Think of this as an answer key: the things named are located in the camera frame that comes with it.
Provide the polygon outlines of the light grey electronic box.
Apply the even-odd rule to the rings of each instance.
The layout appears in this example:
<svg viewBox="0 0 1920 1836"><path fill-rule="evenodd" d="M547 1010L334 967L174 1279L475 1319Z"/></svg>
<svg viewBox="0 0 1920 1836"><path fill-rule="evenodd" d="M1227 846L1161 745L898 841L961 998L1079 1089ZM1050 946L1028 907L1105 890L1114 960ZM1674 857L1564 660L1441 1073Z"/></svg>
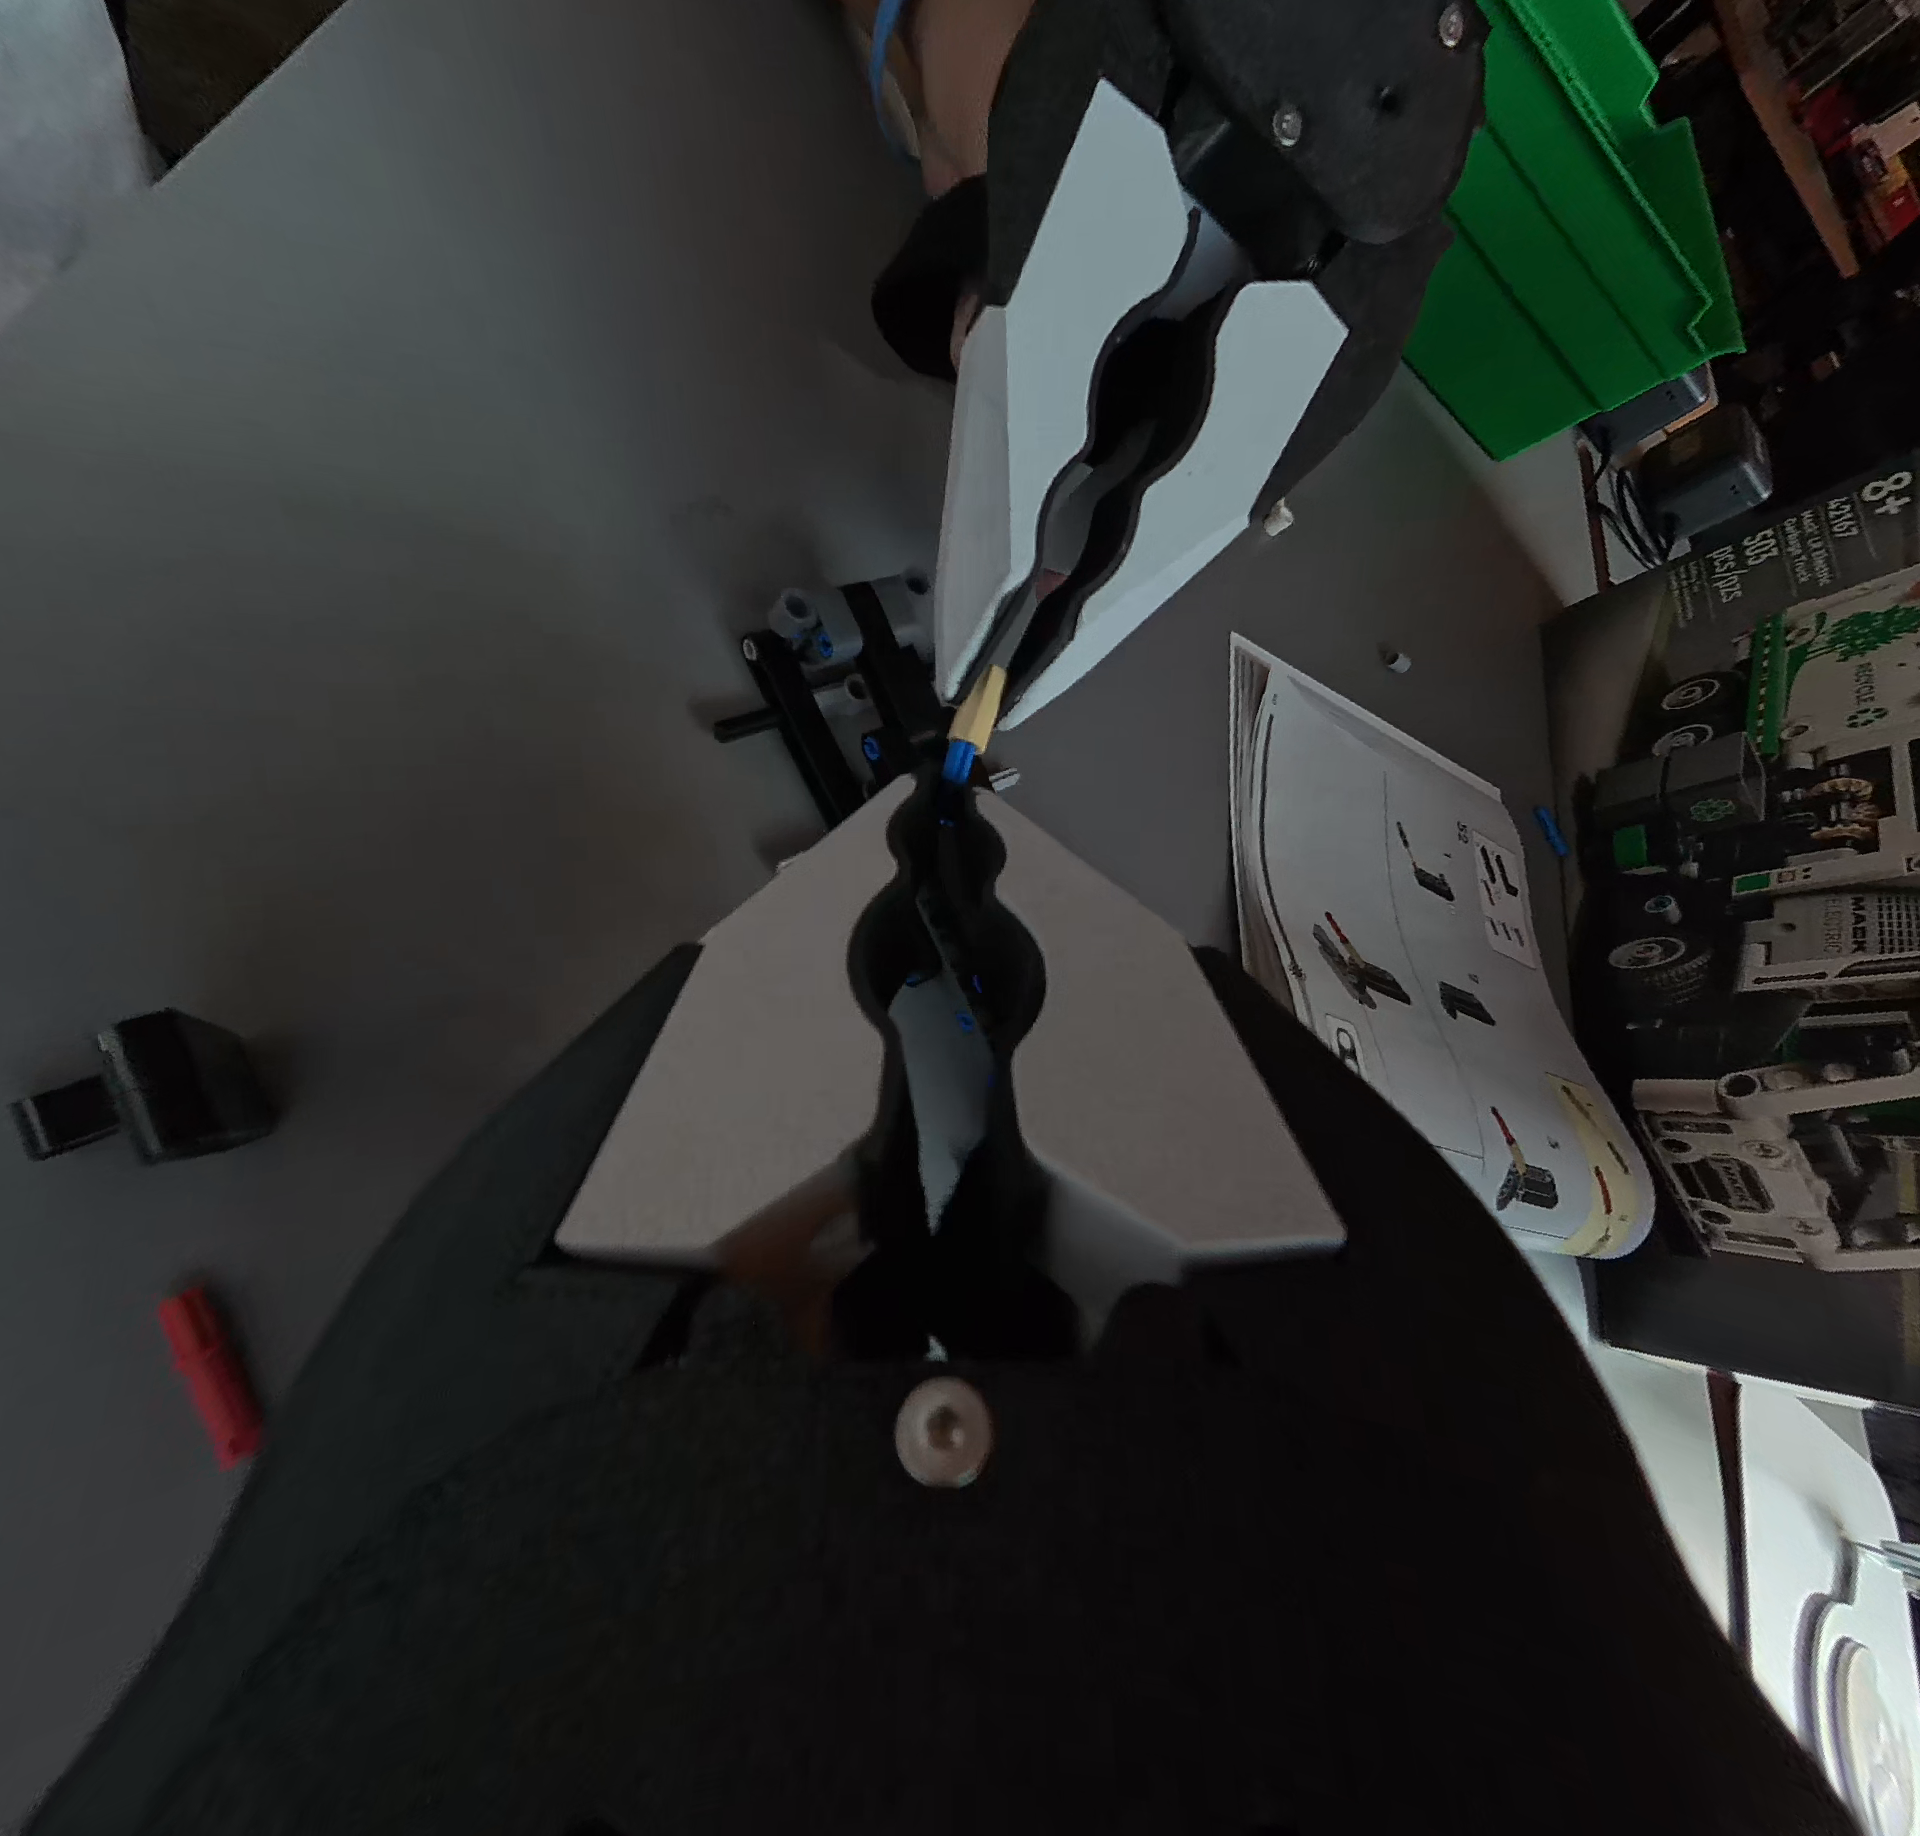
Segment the light grey electronic box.
<svg viewBox="0 0 1920 1836"><path fill-rule="evenodd" d="M1717 407L1713 364L1701 361L1667 385L1655 385L1621 407L1578 425L1578 435L1603 468L1627 468L1674 431Z"/></svg>

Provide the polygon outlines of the red lego pin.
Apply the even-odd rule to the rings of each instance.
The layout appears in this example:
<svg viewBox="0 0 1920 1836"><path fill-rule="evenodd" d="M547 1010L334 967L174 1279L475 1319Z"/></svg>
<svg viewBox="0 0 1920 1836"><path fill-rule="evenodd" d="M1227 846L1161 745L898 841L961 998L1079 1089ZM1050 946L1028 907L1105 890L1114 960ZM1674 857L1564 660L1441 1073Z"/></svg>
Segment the red lego pin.
<svg viewBox="0 0 1920 1836"><path fill-rule="evenodd" d="M156 1319L215 1461L247 1466L263 1445L264 1413L225 1307L186 1286L161 1298Z"/></svg>

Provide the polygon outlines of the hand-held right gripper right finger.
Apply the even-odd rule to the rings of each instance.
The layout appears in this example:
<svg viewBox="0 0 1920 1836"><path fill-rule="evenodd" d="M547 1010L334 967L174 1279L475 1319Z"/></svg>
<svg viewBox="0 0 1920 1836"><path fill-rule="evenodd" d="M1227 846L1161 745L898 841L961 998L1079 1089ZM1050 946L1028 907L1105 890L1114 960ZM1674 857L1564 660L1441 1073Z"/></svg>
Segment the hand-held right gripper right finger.
<svg viewBox="0 0 1920 1836"><path fill-rule="evenodd" d="M1044 1001L1014 1044L1019 1136L1046 1184L1041 1269L1096 1341L1143 1284L1348 1244L1197 953L1005 797L993 897L1037 946Z"/></svg>

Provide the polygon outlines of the green plastic bin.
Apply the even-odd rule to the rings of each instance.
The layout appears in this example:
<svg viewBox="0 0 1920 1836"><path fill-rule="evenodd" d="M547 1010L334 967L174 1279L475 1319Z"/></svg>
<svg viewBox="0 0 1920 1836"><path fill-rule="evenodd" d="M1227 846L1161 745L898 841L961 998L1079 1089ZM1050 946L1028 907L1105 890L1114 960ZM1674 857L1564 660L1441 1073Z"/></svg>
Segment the green plastic bin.
<svg viewBox="0 0 1920 1836"><path fill-rule="evenodd" d="M1483 124L1402 359L1509 462L1747 336L1694 128L1655 117L1621 3L1478 9Z"/></svg>

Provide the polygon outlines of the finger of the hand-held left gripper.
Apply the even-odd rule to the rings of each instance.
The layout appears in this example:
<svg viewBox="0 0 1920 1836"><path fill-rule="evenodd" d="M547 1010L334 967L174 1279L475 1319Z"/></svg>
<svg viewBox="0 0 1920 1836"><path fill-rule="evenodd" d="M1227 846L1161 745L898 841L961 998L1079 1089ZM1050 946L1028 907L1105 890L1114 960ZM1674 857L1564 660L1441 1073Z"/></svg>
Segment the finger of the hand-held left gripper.
<svg viewBox="0 0 1920 1836"><path fill-rule="evenodd" d="M1087 562L1096 506L1138 475L1150 425L1096 425L1096 385L1175 294L1197 243L1194 209L1161 123L1099 79L1005 303L962 341L946 516L933 572L933 670L946 697L993 660L1006 696L1011 617L1050 609Z"/></svg>
<svg viewBox="0 0 1920 1836"><path fill-rule="evenodd" d="M1317 284L1258 281L1225 300L1197 421L1123 499L1123 550L1087 589L1070 589L1065 633L1037 664L1011 668L1005 728L1065 696L1267 515L1258 495L1345 343Z"/></svg>

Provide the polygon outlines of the partly built lego model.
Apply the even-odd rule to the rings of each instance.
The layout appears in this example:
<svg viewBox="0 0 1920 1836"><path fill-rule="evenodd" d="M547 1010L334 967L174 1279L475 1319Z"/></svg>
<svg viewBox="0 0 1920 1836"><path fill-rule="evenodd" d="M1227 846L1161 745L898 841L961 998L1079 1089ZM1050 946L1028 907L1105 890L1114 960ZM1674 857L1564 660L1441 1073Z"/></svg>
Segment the partly built lego model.
<svg viewBox="0 0 1920 1836"><path fill-rule="evenodd" d="M858 1006L883 1040L903 1039L900 993L946 981L962 1040L980 1054L982 1089L1011 1097L1014 1044L1041 1010L1044 968L1037 946L993 897L1005 848L980 815L1002 716L974 780L946 784L948 728L962 697L946 697L933 670L928 577L784 589L740 640L740 655L757 704L714 719L714 743L775 736L826 837L887 786L912 786L887 822L898 879L851 935Z"/></svg>

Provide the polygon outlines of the person's left hand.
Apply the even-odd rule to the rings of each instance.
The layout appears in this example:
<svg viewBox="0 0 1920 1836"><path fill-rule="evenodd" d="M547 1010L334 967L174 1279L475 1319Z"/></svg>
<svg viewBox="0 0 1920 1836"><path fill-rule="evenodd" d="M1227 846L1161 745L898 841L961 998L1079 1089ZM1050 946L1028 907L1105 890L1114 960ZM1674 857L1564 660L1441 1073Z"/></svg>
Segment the person's left hand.
<svg viewBox="0 0 1920 1836"><path fill-rule="evenodd" d="M1035 0L908 0L903 50L920 79L926 196L987 169L987 117L1005 61Z"/></svg>

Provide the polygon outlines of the lego set box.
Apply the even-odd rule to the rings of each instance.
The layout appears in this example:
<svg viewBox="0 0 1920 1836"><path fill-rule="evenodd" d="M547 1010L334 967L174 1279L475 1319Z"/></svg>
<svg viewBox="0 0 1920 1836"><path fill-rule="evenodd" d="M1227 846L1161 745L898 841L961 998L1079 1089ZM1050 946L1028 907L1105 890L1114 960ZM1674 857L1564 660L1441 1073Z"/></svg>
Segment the lego set box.
<svg viewBox="0 0 1920 1836"><path fill-rule="evenodd" d="M1544 633L1607 1343L1916 1413L1916 453Z"/></svg>

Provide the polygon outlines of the shelf of stacked boxes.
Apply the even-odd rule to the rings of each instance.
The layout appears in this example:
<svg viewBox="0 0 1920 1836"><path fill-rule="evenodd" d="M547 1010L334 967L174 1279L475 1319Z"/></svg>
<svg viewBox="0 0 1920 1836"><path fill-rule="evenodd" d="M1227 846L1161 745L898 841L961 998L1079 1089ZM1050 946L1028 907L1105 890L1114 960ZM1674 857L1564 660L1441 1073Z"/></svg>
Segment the shelf of stacked boxes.
<svg viewBox="0 0 1920 1836"><path fill-rule="evenodd" d="M1782 254L1862 284L1916 233L1916 0L1621 0L1655 65L1651 107L1691 116L1726 246L1748 276L1777 211Z"/></svg>

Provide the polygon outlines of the open lego instruction booklet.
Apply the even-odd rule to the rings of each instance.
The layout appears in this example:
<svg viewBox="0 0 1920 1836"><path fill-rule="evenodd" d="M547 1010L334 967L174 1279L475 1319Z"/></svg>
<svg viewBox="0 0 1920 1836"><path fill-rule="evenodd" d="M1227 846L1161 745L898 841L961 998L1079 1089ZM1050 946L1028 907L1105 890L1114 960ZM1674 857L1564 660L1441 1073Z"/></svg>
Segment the open lego instruction booklet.
<svg viewBox="0 0 1920 1836"><path fill-rule="evenodd" d="M1244 636L1227 655L1244 968L1517 1244L1639 1251L1659 1188L1551 998L1498 788Z"/></svg>

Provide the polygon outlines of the black plastic block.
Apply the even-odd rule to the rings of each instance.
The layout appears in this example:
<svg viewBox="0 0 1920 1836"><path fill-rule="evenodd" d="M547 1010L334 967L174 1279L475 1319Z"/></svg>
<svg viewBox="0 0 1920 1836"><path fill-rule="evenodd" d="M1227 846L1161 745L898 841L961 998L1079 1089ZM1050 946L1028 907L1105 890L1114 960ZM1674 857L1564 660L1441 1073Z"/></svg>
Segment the black plastic block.
<svg viewBox="0 0 1920 1836"><path fill-rule="evenodd" d="M240 1150L278 1130L240 1034L178 1006L93 1034L93 1073L8 1103L35 1164L123 1137L145 1166Z"/></svg>

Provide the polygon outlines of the tan and blue lego pin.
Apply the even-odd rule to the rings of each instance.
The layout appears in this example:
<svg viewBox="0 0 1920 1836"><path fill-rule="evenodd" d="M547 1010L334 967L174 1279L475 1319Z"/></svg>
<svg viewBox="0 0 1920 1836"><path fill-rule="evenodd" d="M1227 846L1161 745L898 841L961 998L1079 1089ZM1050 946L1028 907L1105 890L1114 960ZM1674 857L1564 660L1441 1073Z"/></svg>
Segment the tan and blue lego pin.
<svg viewBox="0 0 1920 1836"><path fill-rule="evenodd" d="M974 768L993 736L1002 701L1006 696L1006 668L987 664L974 680L951 716L946 747L946 784L962 788L974 780Z"/></svg>

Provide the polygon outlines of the dark grey electronic box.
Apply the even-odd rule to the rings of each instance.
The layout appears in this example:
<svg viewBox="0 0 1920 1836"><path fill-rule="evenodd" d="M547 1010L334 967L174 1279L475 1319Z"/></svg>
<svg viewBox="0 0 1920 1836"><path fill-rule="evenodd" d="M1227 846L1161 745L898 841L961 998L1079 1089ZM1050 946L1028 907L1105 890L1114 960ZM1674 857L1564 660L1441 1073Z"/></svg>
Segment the dark grey electronic box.
<svg viewBox="0 0 1920 1836"><path fill-rule="evenodd" d="M1621 476L1646 552L1665 563L1680 547L1774 495L1774 458L1747 404L1717 404L1665 434Z"/></svg>

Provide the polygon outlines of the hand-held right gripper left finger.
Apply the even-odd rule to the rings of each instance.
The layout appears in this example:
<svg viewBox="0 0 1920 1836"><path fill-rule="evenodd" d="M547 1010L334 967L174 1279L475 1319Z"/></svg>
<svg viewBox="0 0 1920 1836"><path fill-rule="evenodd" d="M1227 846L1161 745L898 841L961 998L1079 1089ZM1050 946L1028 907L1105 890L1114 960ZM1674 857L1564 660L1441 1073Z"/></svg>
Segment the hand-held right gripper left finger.
<svg viewBox="0 0 1920 1836"><path fill-rule="evenodd" d="M556 1248L578 1261L700 1271L762 1212L851 1173L883 1103L883 1034L849 949L898 879L896 784L698 941Z"/></svg>

